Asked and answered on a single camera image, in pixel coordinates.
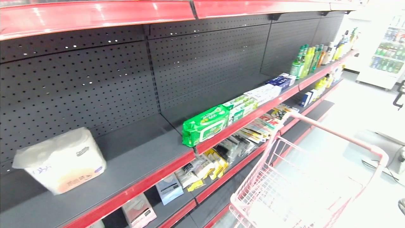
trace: white product box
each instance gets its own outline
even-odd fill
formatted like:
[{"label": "white product box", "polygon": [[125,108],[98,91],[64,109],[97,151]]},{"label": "white product box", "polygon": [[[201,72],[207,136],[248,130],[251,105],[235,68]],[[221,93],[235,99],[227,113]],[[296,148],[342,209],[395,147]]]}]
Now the white product box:
[{"label": "white product box", "polygon": [[106,168],[87,128],[78,128],[17,150],[13,168],[24,169],[54,195],[100,175]]},{"label": "white product box", "polygon": [[175,198],[183,195],[183,188],[174,173],[159,181],[156,184],[156,188],[158,189],[163,205],[166,205]]},{"label": "white product box", "polygon": [[143,193],[126,202],[122,206],[122,210],[131,228],[142,228],[157,218]]}]

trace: toilet paper pack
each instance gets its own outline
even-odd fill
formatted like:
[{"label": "toilet paper pack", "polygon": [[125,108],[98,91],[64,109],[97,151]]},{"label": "toilet paper pack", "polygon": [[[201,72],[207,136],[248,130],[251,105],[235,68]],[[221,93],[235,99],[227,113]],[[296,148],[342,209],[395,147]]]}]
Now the toilet paper pack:
[{"label": "toilet paper pack", "polygon": [[17,150],[13,168],[24,169],[54,195],[102,174],[106,168],[87,128],[78,128]]}]

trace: wet wipes package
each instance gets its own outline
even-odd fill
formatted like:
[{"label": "wet wipes package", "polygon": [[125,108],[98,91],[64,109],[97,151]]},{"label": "wet wipes package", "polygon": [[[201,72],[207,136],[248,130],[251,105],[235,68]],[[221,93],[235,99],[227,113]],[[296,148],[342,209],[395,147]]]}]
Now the wet wipes package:
[{"label": "wet wipes package", "polygon": [[195,146],[226,127],[229,110],[222,105],[213,107],[183,123],[183,144]]},{"label": "wet wipes package", "polygon": [[158,189],[163,205],[183,195],[183,188],[174,173],[159,181],[159,183],[156,184],[156,188]]},{"label": "wet wipes package", "polygon": [[125,218],[131,228],[145,227],[157,218],[146,196],[141,193],[122,206]]},{"label": "wet wipes package", "polygon": [[13,168],[24,169],[54,195],[102,174],[106,165],[91,132],[84,127],[17,150],[13,162]]}]

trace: shelf bracket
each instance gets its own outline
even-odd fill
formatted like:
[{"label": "shelf bracket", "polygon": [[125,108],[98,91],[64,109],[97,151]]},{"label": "shelf bracket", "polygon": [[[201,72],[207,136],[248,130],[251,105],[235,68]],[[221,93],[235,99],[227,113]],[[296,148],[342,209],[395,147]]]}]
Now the shelf bracket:
[{"label": "shelf bracket", "polygon": [[326,17],[330,11],[321,11],[321,16]]},{"label": "shelf bracket", "polygon": [[280,19],[281,14],[283,13],[272,13],[270,14],[270,19],[273,21],[278,21]]}]

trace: blue box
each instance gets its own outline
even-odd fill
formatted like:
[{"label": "blue box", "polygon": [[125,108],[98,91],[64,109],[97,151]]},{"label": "blue box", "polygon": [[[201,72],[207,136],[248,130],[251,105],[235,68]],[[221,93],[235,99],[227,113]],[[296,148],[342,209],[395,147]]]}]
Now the blue box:
[{"label": "blue box", "polygon": [[283,77],[281,80],[278,80],[276,82],[271,82],[269,84],[272,84],[274,86],[280,86],[281,90],[283,90],[290,86],[290,81],[291,81],[291,78]]},{"label": "blue box", "polygon": [[285,77],[283,77],[283,76],[277,76],[277,77],[273,78],[272,80],[267,81],[266,83],[267,83],[267,84],[273,84],[274,82],[280,81],[280,80],[282,80],[282,79],[284,79],[284,78],[285,78]]}]

